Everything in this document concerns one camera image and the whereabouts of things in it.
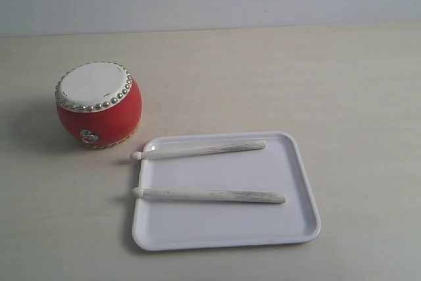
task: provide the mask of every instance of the tray rim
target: tray rim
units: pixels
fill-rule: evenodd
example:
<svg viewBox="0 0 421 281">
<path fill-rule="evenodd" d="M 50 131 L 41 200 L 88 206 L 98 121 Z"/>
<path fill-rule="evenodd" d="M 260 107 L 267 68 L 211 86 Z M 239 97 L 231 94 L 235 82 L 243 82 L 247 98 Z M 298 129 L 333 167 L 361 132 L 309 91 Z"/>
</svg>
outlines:
<svg viewBox="0 0 421 281">
<path fill-rule="evenodd" d="M 134 221 L 133 221 L 133 225 L 132 225 L 132 237 L 133 240 L 135 241 L 135 243 L 142 249 L 146 250 L 146 251 L 168 251 L 168 250 L 182 250 L 182 249 L 201 249 L 201 248 L 223 248 L 223 247 L 247 247 L 247 246 L 254 246 L 254 245 L 286 245 L 286 244 L 293 244 L 293 243 L 306 243 L 306 242 L 310 242 L 311 240 L 315 239 L 319 233 L 320 230 L 322 228 L 322 223 L 321 223 L 321 218 L 320 218 L 320 214 L 318 212 L 317 206 L 316 206 L 316 201 L 314 199 L 314 195 L 313 192 L 311 190 L 311 186 L 310 186 L 310 182 L 307 176 L 307 172 L 305 170 L 304 167 L 304 163 L 303 163 L 303 159 L 301 157 L 301 153 L 300 150 L 298 148 L 298 143 L 297 141 L 295 141 L 295 139 L 288 133 L 283 132 L 283 131 L 261 131 L 261 132 L 235 132 L 235 133 L 223 133 L 223 134 L 194 134 L 194 135 L 179 135 L 179 136 L 159 136 L 156 138 L 153 138 L 151 141 L 147 142 L 146 145 L 143 147 L 143 150 L 146 151 L 148 147 L 151 146 L 151 144 L 157 142 L 157 141 L 161 141 L 161 140 L 177 140 L 180 138 L 187 138 L 187 139 L 197 139 L 200 137 L 205 137 L 205 138 L 212 138 L 212 137 L 230 137 L 230 136 L 252 136 L 252 135 L 279 135 L 279 136 L 283 136 L 287 139 L 290 140 L 290 142 L 293 144 L 294 147 L 294 151 L 297 155 L 297 160 L 301 169 L 301 174 L 303 175 L 303 180 L 304 180 L 304 184 L 305 184 L 305 188 L 307 190 L 307 193 L 309 195 L 309 199 L 310 199 L 310 204 L 312 207 L 312 212 L 314 215 L 314 218 L 316 220 L 316 227 L 314 228 L 314 230 L 307 235 L 304 235 L 300 238 L 288 238 L 287 242 L 270 242 L 270 243 L 262 243 L 260 241 L 253 241 L 251 240 L 249 243 L 243 243 L 243 244 L 224 244 L 224 242 L 203 242 L 203 243 L 196 243 L 195 247 L 191 247 L 191 246 L 181 246 L 181 247 L 155 247 L 154 245 L 150 245 L 147 241 L 139 238 L 139 236 L 137 236 L 136 234 L 136 215 L 138 212 L 138 204 L 137 201 L 139 198 L 136 199 L 136 205 L 135 205 L 135 209 L 134 209 Z M 143 171 L 145 170 L 145 163 L 147 161 L 146 160 L 142 160 L 140 163 L 140 172 L 139 172 L 139 180 L 138 180 L 138 185 L 140 186 L 140 182 L 143 176 Z"/>
</svg>

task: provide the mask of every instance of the red drum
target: red drum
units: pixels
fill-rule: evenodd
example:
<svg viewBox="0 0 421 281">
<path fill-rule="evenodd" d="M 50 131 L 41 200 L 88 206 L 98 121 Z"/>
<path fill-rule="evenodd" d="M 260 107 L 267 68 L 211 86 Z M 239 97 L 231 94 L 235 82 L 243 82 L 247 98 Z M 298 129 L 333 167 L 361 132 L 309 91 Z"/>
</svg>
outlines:
<svg viewBox="0 0 421 281">
<path fill-rule="evenodd" d="M 114 63 L 75 68 L 55 87 L 57 112 L 78 141 L 105 148 L 136 130 L 142 110 L 140 90 L 129 71 Z"/>
</svg>

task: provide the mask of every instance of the table surface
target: table surface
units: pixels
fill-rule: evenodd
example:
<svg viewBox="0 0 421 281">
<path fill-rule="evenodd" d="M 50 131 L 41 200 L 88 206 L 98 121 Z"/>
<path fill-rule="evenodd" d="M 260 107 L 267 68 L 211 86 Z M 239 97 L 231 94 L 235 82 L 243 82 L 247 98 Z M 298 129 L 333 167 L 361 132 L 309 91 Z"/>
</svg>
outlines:
<svg viewBox="0 0 421 281">
<path fill-rule="evenodd" d="M 0 39 L 0 279 L 418 280 L 421 22 Z M 141 128 L 102 151 L 61 127 L 54 87 L 127 66 Z M 147 253 L 132 240 L 138 167 L 157 137 L 282 130 L 322 218 L 288 246 Z"/>
</svg>

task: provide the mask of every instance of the white tray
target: white tray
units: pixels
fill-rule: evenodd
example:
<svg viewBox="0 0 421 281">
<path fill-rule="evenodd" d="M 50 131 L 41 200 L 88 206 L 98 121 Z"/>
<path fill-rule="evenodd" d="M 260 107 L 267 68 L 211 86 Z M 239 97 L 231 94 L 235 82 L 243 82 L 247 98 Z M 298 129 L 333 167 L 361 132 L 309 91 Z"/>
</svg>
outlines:
<svg viewBox="0 0 421 281">
<path fill-rule="evenodd" d="M 295 140 L 282 132 L 155 138 L 144 151 L 265 140 L 257 151 L 142 160 L 139 186 L 282 192 L 281 205 L 137 199 L 133 237 L 146 250 L 308 242 L 320 217 Z"/>
</svg>

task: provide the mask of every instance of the decorative emblem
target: decorative emblem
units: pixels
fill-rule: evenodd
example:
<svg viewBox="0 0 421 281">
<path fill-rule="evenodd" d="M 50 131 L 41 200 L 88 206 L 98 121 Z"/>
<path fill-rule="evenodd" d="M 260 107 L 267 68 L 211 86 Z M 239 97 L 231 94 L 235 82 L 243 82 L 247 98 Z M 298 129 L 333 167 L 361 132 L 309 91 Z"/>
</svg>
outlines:
<svg viewBox="0 0 421 281">
<path fill-rule="evenodd" d="M 99 136 L 89 130 L 80 130 L 80 135 L 84 143 L 92 144 L 99 140 Z"/>
</svg>

